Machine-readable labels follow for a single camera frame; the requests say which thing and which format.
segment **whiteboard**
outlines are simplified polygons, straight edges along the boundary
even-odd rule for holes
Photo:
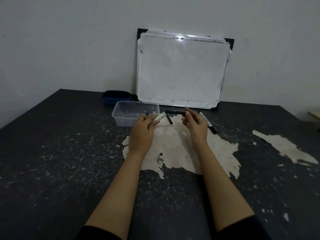
[[[214,108],[230,53],[230,43],[224,39],[143,32],[138,39],[138,99],[170,106]]]

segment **whiteboard frame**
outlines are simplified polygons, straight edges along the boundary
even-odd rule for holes
[[[167,106],[177,106],[177,107],[190,107],[190,108],[198,108],[198,109],[212,109],[217,107],[219,103],[220,93],[223,90],[224,85],[224,76],[226,74],[227,66],[230,60],[230,55],[232,48],[230,47],[229,55],[226,61],[224,75],[219,85],[218,91],[218,99],[217,101],[213,102],[203,102],[203,101],[190,101],[190,100],[172,100],[172,99],[163,99],[163,98],[149,98],[149,97],[141,97],[140,96],[140,77],[139,77],[139,70],[140,64],[142,59],[142,47],[141,47],[141,40],[139,37],[141,36],[148,36],[148,37],[158,37],[158,38],[173,38],[173,39],[182,39],[182,40],[194,40],[194,41],[206,41],[206,42],[214,42],[214,43],[221,43],[221,44],[230,44],[230,42],[226,41],[220,37],[210,37],[210,36],[197,36],[197,35],[189,35],[189,34],[181,34],[181,33],[170,33],[166,31],[154,31],[154,30],[147,30],[146,32],[142,32],[138,34],[138,46],[137,46],[137,78],[136,78],[136,94],[138,96],[139,101],[143,102],[153,102],[160,105],[167,105]]]

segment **finger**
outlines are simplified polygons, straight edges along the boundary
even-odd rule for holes
[[[186,128],[188,128],[188,129],[190,128],[190,124],[188,124],[187,122],[183,121],[182,124],[183,124],[184,126],[186,126]]]
[[[141,123],[146,119],[147,116],[145,116],[144,114],[140,115],[138,117],[138,119],[136,120],[136,123]]]
[[[151,116],[146,116],[146,119],[143,123],[149,125],[151,123],[151,121],[153,121],[156,117],[157,117],[156,114],[153,114]]]
[[[153,133],[153,131],[155,130],[156,125],[158,125],[160,123],[160,120],[155,120],[153,121],[150,125],[149,125],[149,133]]]
[[[190,112],[190,114],[192,115],[192,117],[194,118],[194,120],[195,120],[196,122],[198,122],[198,121],[205,121],[205,120],[202,118],[202,116],[201,116],[200,114],[198,114],[196,111],[194,111],[194,110],[192,110],[192,109],[190,109],[190,108],[188,108],[188,107],[184,107],[184,110]]]
[[[186,119],[191,126],[197,124],[189,111],[186,111]]]

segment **hand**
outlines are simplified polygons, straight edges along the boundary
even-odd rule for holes
[[[155,114],[138,117],[130,132],[129,153],[139,154],[142,158],[145,157],[152,145],[155,126],[160,122],[159,120],[153,121],[156,117]]]
[[[208,124],[200,114],[192,109],[184,107],[186,115],[182,115],[182,124],[185,125],[191,134],[192,145],[195,150],[207,144]]]

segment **peeled surface patch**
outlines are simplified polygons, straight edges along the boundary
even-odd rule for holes
[[[303,162],[298,162],[298,159],[304,160],[306,162],[318,164],[318,161],[310,156],[308,153],[300,151],[295,144],[289,141],[287,138],[283,138],[280,135],[265,135],[256,130],[252,131],[252,134],[262,138],[266,142],[270,143],[275,149],[277,149],[281,156],[287,156],[291,159],[293,163],[299,163],[301,165],[308,164]]]
[[[181,121],[182,116],[177,115],[171,118],[170,125],[167,118],[160,120],[154,129],[154,139],[150,150],[146,154],[141,170],[151,169],[157,172],[160,178],[164,179],[161,170],[165,164],[167,168],[184,168],[196,174],[202,174],[198,157],[191,145],[191,137],[188,128]],[[239,177],[240,163],[232,155],[238,150],[238,144],[221,139],[208,129],[207,142],[215,154],[222,168],[230,177],[230,173],[237,179]],[[129,152],[129,136],[122,142],[126,146],[122,153],[124,159]],[[158,163],[159,154],[163,154],[163,163]]]

